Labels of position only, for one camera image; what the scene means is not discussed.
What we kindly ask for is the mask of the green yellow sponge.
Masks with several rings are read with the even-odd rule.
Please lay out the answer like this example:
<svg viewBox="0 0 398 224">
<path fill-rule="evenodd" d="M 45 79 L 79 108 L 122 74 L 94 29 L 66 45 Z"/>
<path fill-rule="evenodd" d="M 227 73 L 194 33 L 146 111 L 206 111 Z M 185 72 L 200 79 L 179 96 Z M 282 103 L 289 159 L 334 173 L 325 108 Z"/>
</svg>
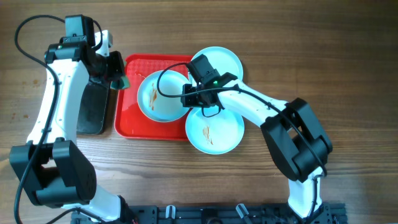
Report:
<svg viewBox="0 0 398 224">
<path fill-rule="evenodd" d="M 127 76 L 121 76 L 118 80 L 111 82 L 110 88 L 113 90 L 125 90 L 130 87 L 130 82 Z"/>
</svg>

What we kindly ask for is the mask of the light blue plate back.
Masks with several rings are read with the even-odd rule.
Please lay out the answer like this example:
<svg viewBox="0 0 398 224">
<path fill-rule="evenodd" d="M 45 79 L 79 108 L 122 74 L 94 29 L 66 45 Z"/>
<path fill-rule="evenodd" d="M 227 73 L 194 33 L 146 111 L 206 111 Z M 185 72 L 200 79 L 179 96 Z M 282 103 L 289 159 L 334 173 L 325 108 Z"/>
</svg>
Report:
<svg viewBox="0 0 398 224">
<path fill-rule="evenodd" d="M 192 60 L 200 55 L 205 55 L 211 66 L 217 69 L 220 75 L 231 73 L 243 81 L 243 65 L 238 56 L 229 49 L 217 46 L 207 47 L 197 52 Z"/>
</svg>

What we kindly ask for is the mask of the light blue plate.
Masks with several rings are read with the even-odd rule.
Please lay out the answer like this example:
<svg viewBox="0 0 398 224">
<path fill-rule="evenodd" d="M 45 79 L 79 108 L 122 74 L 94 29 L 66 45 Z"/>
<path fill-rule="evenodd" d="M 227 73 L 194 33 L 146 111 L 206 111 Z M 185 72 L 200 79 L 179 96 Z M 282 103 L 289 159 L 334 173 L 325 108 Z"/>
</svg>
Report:
<svg viewBox="0 0 398 224">
<path fill-rule="evenodd" d="M 157 81 L 161 70 L 150 74 L 140 84 L 137 91 L 137 103 L 142 113 L 149 119 L 168 123 L 176 121 L 187 114 L 189 109 L 183 107 L 180 98 L 169 98 L 159 93 Z M 179 95 L 187 77 L 173 70 L 166 71 L 160 79 L 160 90 L 166 95 Z"/>
<path fill-rule="evenodd" d="M 243 81 L 243 65 L 238 56 L 229 49 L 217 46 L 207 47 L 197 52 L 192 60 L 200 55 L 205 55 L 211 66 L 217 69 L 220 75 L 231 73 Z"/>
<path fill-rule="evenodd" d="M 190 143 L 206 154 L 232 151 L 244 136 L 243 117 L 218 107 L 196 108 L 189 112 L 185 132 Z"/>
</svg>

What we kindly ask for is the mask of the light blue plate front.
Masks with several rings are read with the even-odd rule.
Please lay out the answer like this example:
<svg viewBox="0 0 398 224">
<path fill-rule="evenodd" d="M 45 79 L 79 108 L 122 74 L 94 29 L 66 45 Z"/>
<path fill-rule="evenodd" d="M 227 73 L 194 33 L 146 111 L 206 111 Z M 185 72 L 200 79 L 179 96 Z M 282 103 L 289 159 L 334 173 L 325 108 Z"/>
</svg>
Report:
<svg viewBox="0 0 398 224">
<path fill-rule="evenodd" d="M 189 112 L 185 132 L 190 143 L 206 154 L 232 151 L 244 136 L 243 117 L 218 107 L 196 108 Z"/>
</svg>

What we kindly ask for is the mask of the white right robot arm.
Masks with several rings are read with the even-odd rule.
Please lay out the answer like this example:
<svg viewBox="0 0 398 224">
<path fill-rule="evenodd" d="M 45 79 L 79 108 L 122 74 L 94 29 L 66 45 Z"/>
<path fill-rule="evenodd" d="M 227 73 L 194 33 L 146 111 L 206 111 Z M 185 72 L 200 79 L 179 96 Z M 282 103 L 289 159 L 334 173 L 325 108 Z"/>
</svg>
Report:
<svg viewBox="0 0 398 224">
<path fill-rule="evenodd" d="M 310 105 L 297 98 L 270 98 L 227 73 L 210 86 L 186 84 L 183 105 L 192 107 L 185 123 L 190 143 L 207 154 L 224 154 L 241 141 L 247 119 L 261 129 L 276 167 L 289 180 L 288 205 L 304 221 L 315 218 L 322 204 L 319 179 L 333 146 Z"/>
</svg>

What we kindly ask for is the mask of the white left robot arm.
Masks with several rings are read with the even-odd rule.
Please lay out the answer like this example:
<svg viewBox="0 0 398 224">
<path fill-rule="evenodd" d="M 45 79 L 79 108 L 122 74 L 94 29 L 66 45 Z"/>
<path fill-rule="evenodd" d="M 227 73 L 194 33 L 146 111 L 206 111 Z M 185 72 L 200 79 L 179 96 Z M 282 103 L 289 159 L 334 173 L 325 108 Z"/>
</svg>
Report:
<svg viewBox="0 0 398 224">
<path fill-rule="evenodd" d="M 117 51 L 110 52 L 112 35 L 94 35 L 98 50 L 84 35 L 68 34 L 49 48 L 47 84 L 39 115 L 27 142 L 14 146 L 10 163 L 20 180 L 14 202 L 20 223 L 19 201 L 25 192 L 36 206 L 80 212 L 100 223 L 133 223 L 126 201 L 98 185 L 91 162 L 76 145 L 76 127 L 84 90 L 91 77 L 109 82 L 124 73 Z"/>
</svg>

